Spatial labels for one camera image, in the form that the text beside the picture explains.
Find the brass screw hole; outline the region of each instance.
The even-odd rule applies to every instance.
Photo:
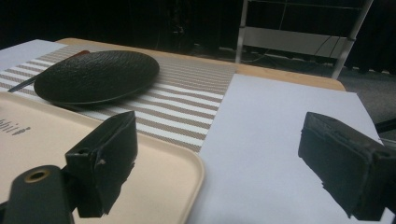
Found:
[[[47,176],[49,176],[49,174],[50,174],[49,170],[36,170],[30,173],[29,175],[27,175],[24,178],[24,181],[29,184],[35,183],[41,181],[42,179],[45,179]]]

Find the black plate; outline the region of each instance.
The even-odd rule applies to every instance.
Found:
[[[61,105],[91,105],[119,99],[152,84],[160,66],[150,56],[109,50],[66,59],[35,81],[35,92]]]

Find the white paper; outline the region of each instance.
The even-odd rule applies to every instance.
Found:
[[[235,75],[200,152],[206,176],[189,223],[359,223],[298,157],[307,111],[379,139],[355,93]]]
[[[44,40],[32,40],[8,49],[2,49],[0,50],[0,71],[28,62],[64,46],[64,44]]]

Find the gray and white striped cloth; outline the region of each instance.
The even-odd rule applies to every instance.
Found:
[[[84,49],[90,52],[108,50],[88,45],[66,46],[0,72],[0,91],[7,91]],[[114,103],[74,109],[101,120],[134,110],[140,133],[199,152],[235,68],[171,57],[153,58],[160,64],[160,74],[156,83],[144,94],[122,98]],[[47,104],[35,94],[33,85],[15,93]]]

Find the beige tray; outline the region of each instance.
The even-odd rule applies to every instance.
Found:
[[[0,92],[0,202],[7,200],[12,180],[24,171],[46,164],[64,167],[64,153],[100,123]],[[82,219],[75,212],[76,223],[186,221],[204,179],[202,161],[186,148],[143,134],[138,143],[136,165],[110,214]]]

